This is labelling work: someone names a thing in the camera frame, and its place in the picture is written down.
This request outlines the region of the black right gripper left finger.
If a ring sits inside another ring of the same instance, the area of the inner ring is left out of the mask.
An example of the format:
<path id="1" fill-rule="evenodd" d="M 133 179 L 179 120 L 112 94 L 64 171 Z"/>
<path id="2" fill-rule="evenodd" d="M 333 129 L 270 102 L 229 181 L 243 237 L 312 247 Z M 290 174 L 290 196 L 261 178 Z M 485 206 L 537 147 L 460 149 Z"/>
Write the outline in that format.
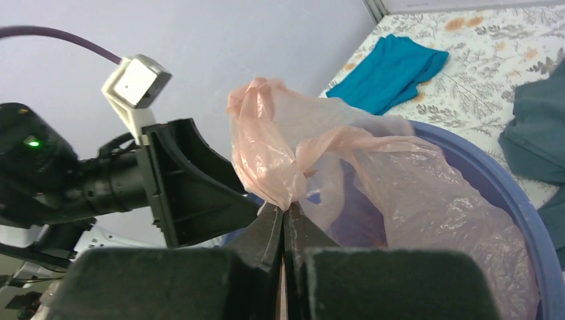
<path id="1" fill-rule="evenodd" d="M 92 249 L 49 319 L 276 319 L 283 213 L 270 204 L 216 249 Z"/>

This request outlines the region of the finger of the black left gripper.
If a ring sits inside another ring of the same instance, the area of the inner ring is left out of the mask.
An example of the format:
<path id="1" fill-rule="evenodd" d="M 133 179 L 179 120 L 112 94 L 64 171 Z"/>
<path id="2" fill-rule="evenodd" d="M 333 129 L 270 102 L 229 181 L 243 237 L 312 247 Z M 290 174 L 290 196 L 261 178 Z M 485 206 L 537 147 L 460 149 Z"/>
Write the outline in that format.
<path id="1" fill-rule="evenodd" d="M 179 149 L 196 168 L 241 195 L 247 193 L 231 162 L 210 147 L 193 118 L 169 121 L 167 126 Z"/>
<path id="2" fill-rule="evenodd" d="M 187 247 L 252 223 L 260 205 L 209 176 L 167 175 L 167 246 Z"/>

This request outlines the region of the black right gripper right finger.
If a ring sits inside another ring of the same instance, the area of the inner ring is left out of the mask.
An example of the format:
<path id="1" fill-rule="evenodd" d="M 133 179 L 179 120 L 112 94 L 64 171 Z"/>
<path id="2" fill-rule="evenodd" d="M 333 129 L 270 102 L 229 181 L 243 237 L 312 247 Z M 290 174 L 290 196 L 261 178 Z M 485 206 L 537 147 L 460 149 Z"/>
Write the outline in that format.
<path id="1" fill-rule="evenodd" d="M 283 214 L 289 319 L 497 319 L 483 273 L 453 251 L 340 247 L 293 204 Z"/>

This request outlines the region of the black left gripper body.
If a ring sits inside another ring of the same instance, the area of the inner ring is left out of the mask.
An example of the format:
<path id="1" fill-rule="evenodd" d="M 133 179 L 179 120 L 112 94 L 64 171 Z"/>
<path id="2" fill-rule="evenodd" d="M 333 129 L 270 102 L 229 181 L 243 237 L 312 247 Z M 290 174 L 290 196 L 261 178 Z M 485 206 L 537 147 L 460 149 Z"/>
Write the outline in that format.
<path id="1" fill-rule="evenodd" d="M 177 234 L 165 188 L 167 162 L 171 161 L 171 157 L 165 151 L 161 138 L 162 135 L 169 134 L 170 128 L 165 124 L 144 127 L 137 150 L 137 163 L 153 215 L 153 224 L 162 232 L 166 246 L 176 247 Z"/>

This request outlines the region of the pink plastic trash bag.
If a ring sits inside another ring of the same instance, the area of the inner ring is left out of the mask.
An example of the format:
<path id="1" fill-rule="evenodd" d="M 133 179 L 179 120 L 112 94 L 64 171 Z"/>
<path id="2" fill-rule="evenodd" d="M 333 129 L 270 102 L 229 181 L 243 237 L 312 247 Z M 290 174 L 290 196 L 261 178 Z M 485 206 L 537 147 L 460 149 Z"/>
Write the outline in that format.
<path id="1" fill-rule="evenodd" d="M 299 203 L 341 245 L 463 252 L 503 319 L 535 318 L 540 293 L 522 232 L 406 119 L 266 78 L 232 90 L 227 111 L 247 192 L 282 209 Z"/>

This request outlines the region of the blue plastic trash bin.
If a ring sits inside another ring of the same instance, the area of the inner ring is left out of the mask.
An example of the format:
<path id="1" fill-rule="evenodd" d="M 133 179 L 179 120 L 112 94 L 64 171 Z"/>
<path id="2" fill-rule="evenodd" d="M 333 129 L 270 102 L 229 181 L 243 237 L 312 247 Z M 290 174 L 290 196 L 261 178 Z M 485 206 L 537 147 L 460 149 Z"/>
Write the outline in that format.
<path id="1" fill-rule="evenodd" d="M 521 230 L 540 290 L 537 319 L 564 318 L 564 281 L 550 236 L 528 196 L 497 161 L 461 136 L 413 121 L 418 137 L 440 147 L 449 165 L 458 169 L 489 203 L 505 210 Z"/>

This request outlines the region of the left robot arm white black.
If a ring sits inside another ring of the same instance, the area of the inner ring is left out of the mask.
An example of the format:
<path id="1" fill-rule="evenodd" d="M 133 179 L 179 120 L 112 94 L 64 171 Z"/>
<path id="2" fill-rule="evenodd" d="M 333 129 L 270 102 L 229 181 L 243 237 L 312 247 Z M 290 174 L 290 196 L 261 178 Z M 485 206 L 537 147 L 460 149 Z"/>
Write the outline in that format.
<path id="1" fill-rule="evenodd" d="M 1 252 L 52 270 L 78 257 L 96 218 L 148 207 L 167 247 L 196 245 L 246 227 L 259 206 L 231 163 L 211 149 L 193 119 L 124 133 L 95 158 L 72 146 L 31 108 L 1 105 L 1 225 L 39 231 Z"/>

